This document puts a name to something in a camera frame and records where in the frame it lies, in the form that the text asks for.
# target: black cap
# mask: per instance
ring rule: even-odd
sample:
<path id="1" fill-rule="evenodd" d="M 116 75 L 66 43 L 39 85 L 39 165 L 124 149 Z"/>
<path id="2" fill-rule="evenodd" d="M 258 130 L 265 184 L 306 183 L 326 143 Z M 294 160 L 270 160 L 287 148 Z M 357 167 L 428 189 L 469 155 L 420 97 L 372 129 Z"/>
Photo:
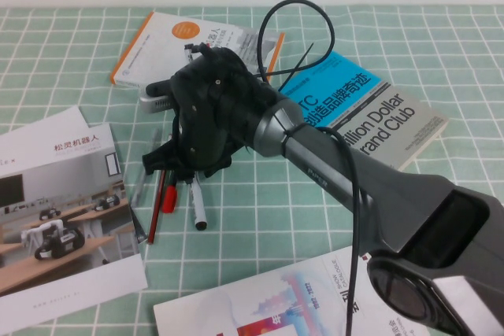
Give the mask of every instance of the black cap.
<path id="1" fill-rule="evenodd" d="M 206 230 L 206 222 L 203 222 L 203 221 L 202 222 L 197 222 L 195 224 L 195 226 L 196 226 L 196 230 L 198 230 L 198 231 Z"/>

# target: gray robotic arm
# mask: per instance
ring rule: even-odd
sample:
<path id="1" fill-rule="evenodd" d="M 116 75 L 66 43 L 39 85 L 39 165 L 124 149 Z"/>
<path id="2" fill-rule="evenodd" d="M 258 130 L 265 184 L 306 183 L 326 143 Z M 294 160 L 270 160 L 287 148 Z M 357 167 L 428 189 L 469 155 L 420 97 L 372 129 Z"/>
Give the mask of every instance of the gray robotic arm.
<path id="1" fill-rule="evenodd" d="M 351 182 L 338 145 L 302 123 L 297 104 L 278 102 L 260 122 L 254 149 L 286 157 L 351 210 Z M 504 334 L 500 202 L 441 176 L 401 173 L 360 151 L 352 154 L 366 196 L 359 253 L 372 255 L 369 277 L 376 292 L 430 327 Z"/>
<path id="2" fill-rule="evenodd" d="M 334 138 L 304 124 L 298 104 L 256 80 L 230 50 L 201 52 L 146 89 L 146 96 L 164 96 L 178 121 L 174 139 L 143 157 L 146 171 L 214 168 L 231 140 L 287 158 L 351 210 L 349 168 Z M 368 273 L 380 297 L 450 334 L 504 335 L 500 202 L 441 176 L 397 172 L 351 153 L 364 196 L 359 253 L 372 255 Z"/>

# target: book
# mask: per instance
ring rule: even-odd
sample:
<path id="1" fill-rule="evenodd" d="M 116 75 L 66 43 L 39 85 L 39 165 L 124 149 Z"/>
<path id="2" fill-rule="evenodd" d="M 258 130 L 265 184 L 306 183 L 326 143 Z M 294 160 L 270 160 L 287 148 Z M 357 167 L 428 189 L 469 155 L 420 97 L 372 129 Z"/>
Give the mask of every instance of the book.
<path id="1" fill-rule="evenodd" d="M 283 33 L 265 31 L 262 56 L 268 72 L 275 67 L 283 41 Z M 145 87 L 169 79 L 190 62 L 186 46 L 202 42 L 233 50 L 250 72 L 258 72 L 257 29 L 152 12 L 117 63 L 110 80 L 113 84 Z"/>
<path id="2" fill-rule="evenodd" d="M 403 170 L 448 123 L 437 110 L 332 52 L 282 90 L 305 122 L 331 127 L 357 150 Z"/>
<path id="3" fill-rule="evenodd" d="M 0 334 L 147 286 L 110 126 L 33 125 L 1 136 Z"/>
<path id="4" fill-rule="evenodd" d="M 154 306 L 160 336 L 344 335 L 351 247 Z M 359 258 L 352 335 L 429 335 L 389 308 Z"/>

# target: green checkered tablecloth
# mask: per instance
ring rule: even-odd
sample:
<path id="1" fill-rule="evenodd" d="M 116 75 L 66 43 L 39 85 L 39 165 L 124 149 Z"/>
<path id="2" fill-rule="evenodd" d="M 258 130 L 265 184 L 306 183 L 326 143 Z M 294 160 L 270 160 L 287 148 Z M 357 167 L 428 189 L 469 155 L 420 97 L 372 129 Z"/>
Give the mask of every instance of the green checkered tablecloth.
<path id="1" fill-rule="evenodd" d="M 335 49 L 451 120 L 406 170 L 440 174 L 504 201 L 504 6 L 327 6 Z M 267 8 L 157 9 L 258 28 Z M 90 125 L 110 122 L 129 192 L 153 127 L 172 113 L 143 114 L 137 91 L 109 74 L 151 9 L 0 9 L 0 134 L 79 105 Z M 280 67 L 308 44 L 328 44 L 324 21 L 282 9 L 270 28 L 287 33 Z M 348 246 L 351 216 L 284 159 L 243 151 L 202 184 L 209 228 L 197 232 L 180 188 L 143 246 L 149 288 L 15 335 L 156 334 L 154 304 Z M 147 229 L 154 180 L 138 211 Z"/>

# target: white book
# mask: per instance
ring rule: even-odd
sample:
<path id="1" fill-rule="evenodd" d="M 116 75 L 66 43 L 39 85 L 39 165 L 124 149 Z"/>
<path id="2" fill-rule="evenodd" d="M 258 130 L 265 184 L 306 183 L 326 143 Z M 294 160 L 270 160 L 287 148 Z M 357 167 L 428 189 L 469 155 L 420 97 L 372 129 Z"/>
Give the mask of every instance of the white book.
<path id="1" fill-rule="evenodd" d="M 160 336 L 344 335 L 351 247 L 154 306 Z M 359 259 L 352 335 L 428 336 L 389 308 Z"/>
<path id="2" fill-rule="evenodd" d="M 210 47 L 233 50 L 249 71 L 256 73 L 257 41 L 257 29 L 152 12 L 119 60 L 110 81 L 128 87 L 145 87 L 169 79 L 189 63 L 185 46 L 202 42 Z M 273 71 L 283 41 L 283 33 L 265 31 L 262 59 L 267 72 Z"/>

